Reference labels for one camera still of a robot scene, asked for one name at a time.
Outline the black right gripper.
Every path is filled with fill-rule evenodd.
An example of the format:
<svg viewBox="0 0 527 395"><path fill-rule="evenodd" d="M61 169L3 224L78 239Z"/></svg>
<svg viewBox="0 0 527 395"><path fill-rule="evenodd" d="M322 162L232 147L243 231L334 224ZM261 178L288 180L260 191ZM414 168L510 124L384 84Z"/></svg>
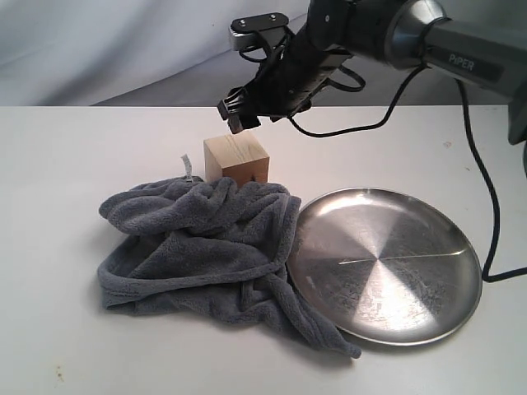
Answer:
<svg viewBox="0 0 527 395"><path fill-rule="evenodd" d="M299 32L281 59L247 86L233 88L217 109L232 134L260 126L258 117L285 118L301 111L310 96L350 58L345 49L317 49Z"/></svg>

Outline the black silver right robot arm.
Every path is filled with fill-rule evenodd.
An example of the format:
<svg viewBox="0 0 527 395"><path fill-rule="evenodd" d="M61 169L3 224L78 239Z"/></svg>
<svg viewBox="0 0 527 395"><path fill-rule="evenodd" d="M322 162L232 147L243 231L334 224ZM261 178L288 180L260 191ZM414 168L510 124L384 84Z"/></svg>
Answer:
<svg viewBox="0 0 527 395"><path fill-rule="evenodd" d="M275 12L231 23L232 46L261 49L255 77L218 104L232 132L303 112L333 72L362 56L399 70L432 67L506 97L511 144L526 139L526 38L454 21L436 1L313 1L305 24Z"/></svg>

